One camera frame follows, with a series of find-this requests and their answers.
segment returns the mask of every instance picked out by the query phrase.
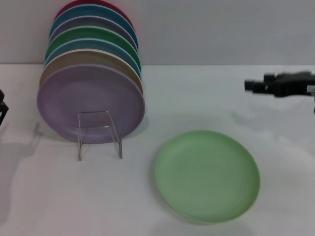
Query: blue plate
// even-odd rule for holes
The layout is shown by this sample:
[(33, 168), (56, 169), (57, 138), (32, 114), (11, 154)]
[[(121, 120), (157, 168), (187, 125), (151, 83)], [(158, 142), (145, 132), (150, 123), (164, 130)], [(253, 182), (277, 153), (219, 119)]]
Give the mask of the blue plate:
[(117, 34), (124, 37), (134, 47), (134, 49), (138, 51), (137, 45), (133, 38), (123, 27), (118, 25), (116, 22), (99, 16), (79, 16), (63, 22), (51, 34), (49, 43), (62, 32), (77, 26), (99, 26), (112, 30), (113, 32), (116, 32)]
[(67, 43), (60, 45), (48, 56), (47, 60), (45, 61), (45, 66), (57, 56), (75, 49), (98, 49), (112, 53), (126, 61), (141, 78), (141, 72), (136, 61), (126, 50), (124, 50), (123, 48), (114, 43), (96, 38), (80, 38), (71, 40)]
[(108, 7), (94, 5), (94, 4), (85, 4), (85, 5), (75, 6), (63, 12), (54, 21), (53, 26), (51, 27), (49, 36), (51, 36), (53, 31), (63, 22), (70, 20), (74, 17), (78, 17), (78, 16), (99, 16), (99, 17), (107, 18), (111, 21), (116, 22), (131, 35), (131, 37), (133, 38), (134, 42), (137, 45), (137, 48), (139, 48), (138, 39), (131, 24), (121, 14), (117, 13), (116, 11)]

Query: white wall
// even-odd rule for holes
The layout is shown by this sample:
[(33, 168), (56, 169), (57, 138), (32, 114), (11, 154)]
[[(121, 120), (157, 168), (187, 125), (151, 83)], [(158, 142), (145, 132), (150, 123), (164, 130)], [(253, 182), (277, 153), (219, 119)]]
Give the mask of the white wall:
[[(68, 0), (1, 0), (0, 63), (43, 63)], [(110, 0), (134, 22), (144, 64), (313, 64), (313, 0)]]

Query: tan plate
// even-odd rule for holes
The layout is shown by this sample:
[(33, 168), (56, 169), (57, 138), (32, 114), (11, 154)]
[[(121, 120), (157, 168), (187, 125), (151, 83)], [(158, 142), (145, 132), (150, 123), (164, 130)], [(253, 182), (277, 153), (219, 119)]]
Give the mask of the tan plate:
[(47, 78), (55, 71), (66, 66), (83, 63), (107, 65), (115, 68), (130, 77), (143, 93), (141, 80), (137, 75), (137, 72), (135, 72), (135, 70), (127, 62), (114, 54), (95, 49), (72, 50), (54, 58), (46, 65), (40, 77), (39, 86), (41, 87)]

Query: purple plate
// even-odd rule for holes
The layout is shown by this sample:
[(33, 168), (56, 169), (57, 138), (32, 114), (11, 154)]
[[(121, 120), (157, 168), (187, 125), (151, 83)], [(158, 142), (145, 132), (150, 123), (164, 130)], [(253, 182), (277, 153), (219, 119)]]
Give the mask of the purple plate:
[[(61, 136), (77, 141), (80, 112), (109, 111), (118, 136), (134, 131), (145, 113), (137, 85), (120, 71), (97, 64), (78, 64), (56, 71), (39, 89), (37, 106), (47, 124)], [(85, 121), (84, 126), (103, 126), (104, 118)], [(90, 129), (84, 143), (110, 143), (110, 132)]]

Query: white tabletop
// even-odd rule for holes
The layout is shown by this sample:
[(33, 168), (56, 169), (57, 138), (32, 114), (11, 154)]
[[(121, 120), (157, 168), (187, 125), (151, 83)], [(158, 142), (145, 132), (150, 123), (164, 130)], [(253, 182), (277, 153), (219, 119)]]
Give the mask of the white tabletop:
[[(244, 79), (305, 69), (315, 66), (144, 66), (146, 116), (123, 140), (124, 159), (106, 144), (85, 146), (78, 162), (77, 144), (55, 134), (37, 111), (42, 65), (1, 65), (10, 110), (0, 127), (0, 236), (314, 234), (315, 103), (244, 92)], [(159, 148), (200, 129), (238, 140), (260, 169), (258, 199), (234, 221), (186, 222), (155, 189)]]

